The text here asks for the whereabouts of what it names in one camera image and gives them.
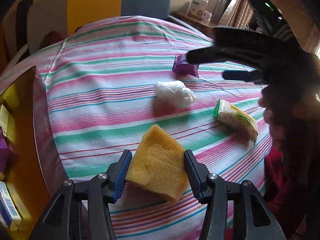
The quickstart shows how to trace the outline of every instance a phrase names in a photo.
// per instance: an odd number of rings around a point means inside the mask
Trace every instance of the purple snack wrapper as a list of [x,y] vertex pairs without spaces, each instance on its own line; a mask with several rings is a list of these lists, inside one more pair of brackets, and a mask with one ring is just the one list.
[[4,141],[4,135],[2,129],[0,129],[0,172],[3,173],[5,169],[5,165],[8,160],[8,156],[11,153],[7,144]]
[[186,60],[186,55],[176,56],[173,63],[172,72],[177,74],[188,74],[199,78],[199,64],[189,64]]

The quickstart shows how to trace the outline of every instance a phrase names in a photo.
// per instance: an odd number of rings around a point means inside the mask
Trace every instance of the silver screw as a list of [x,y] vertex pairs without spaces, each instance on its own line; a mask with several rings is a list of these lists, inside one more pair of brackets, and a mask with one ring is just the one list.
[[250,184],[252,184],[252,182],[249,181],[249,180],[244,180],[243,181],[243,185],[245,185],[245,186],[249,186]]
[[71,179],[67,179],[63,182],[63,185],[65,186],[70,186],[72,184],[72,180]]
[[210,179],[217,179],[217,178],[218,178],[218,175],[215,174],[215,173],[210,173],[210,174],[208,175],[208,177],[209,177]]
[[105,179],[106,177],[108,177],[108,175],[106,174],[106,173],[100,173],[99,175],[98,175],[98,178],[99,179]]

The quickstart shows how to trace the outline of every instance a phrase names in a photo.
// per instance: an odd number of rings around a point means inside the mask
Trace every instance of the tablecloth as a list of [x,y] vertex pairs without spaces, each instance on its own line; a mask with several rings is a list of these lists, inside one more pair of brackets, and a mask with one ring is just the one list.
[[[232,62],[204,64],[199,78],[172,72],[174,57],[211,46],[212,40],[178,25],[147,17],[117,17],[88,24],[64,41],[26,58],[0,80],[5,87],[36,65],[43,78],[54,140],[68,176],[91,179],[132,153],[142,135],[158,124],[199,162],[225,180],[251,180],[264,192],[264,156],[271,148],[261,87],[222,79],[223,70],[249,70]],[[197,96],[188,109],[161,103],[153,94],[158,81],[182,80]],[[255,145],[212,116],[218,99],[235,104],[257,120]],[[206,205],[188,188],[178,203],[127,183],[109,205],[117,239],[197,239]],[[228,205],[228,226],[232,205]]]

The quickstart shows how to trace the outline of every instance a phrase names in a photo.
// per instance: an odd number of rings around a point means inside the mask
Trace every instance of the yellow sponge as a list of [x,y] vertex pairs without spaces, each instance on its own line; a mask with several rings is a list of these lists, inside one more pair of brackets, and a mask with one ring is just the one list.
[[139,187],[178,201],[188,186],[184,170],[184,148],[158,125],[146,132],[125,177]]

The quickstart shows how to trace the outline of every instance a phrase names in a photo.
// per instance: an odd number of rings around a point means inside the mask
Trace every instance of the white plastic bag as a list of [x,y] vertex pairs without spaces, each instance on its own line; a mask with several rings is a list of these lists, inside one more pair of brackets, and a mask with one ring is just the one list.
[[176,108],[188,108],[196,95],[181,81],[157,82],[153,85],[153,92],[164,103],[169,103]]
[[258,124],[247,113],[226,100],[219,99],[213,110],[213,114],[220,122],[240,131],[245,138],[256,143],[258,137]]

